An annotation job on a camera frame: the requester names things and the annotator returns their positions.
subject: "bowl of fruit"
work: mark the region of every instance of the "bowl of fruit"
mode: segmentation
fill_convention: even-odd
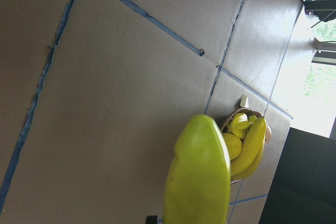
[[[239,108],[225,117],[220,131],[229,152],[231,184],[234,184],[258,168],[271,130],[260,112]]]

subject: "basket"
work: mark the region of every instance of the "basket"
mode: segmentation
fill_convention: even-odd
[[[262,114],[259,112],[259,111],[256,111],[256,110],[252,110],[252,109],[249,109],[249,108],[239,108],[235,111],[233,111],[230,115],[228,115],[227,117],[225,117],[221,127],[219,128],[220,129],[220,132],[223,132],[225,126],[227,125],[227,123],[234,117],[235,114],[237,113],[245,113],[247,114],[248,116],[249,115],[255,115],[256,117],[261,117]],[[239,180],[236,180],[236,179],[231,179],[231,185],[234,184],[234,183],[237,183],[239,181],[242,181],[242,179],[239,179]]]

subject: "floor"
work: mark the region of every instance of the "floor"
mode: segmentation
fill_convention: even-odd
[[[161,216],[182,128],[242,94],[273,135],[227,223],[258,223],[315,53],[299,0],[0,5],[0,223]]]

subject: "small black object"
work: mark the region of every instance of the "small black object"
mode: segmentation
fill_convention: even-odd
[[[147,216],[145,224],[158,224],[157,218],[158,218],[157,215]]]

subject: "wicker basket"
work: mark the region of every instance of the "wicker basket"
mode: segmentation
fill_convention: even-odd
[[[255,115],[256,117],[261,117],[262,114],[259,112],[259,111],[256,111],[256,110],[252,110],[252,109],[249,109],[249,108],[239,108],[235,111],[233,111],[230,115],[228,115],[227,117],[225,117],[221,127],[219,128],[220,129],[220,132],[223,132],[226,124],[234,117],[235,114],[237,113],[245,113],[247,114],[248,116],[249,115]],[[236,179],[231,179],[231,185],[234,184],[234,183],[237,183],[239,181],[242,181],[242,179],[240,180],[236,180]]]

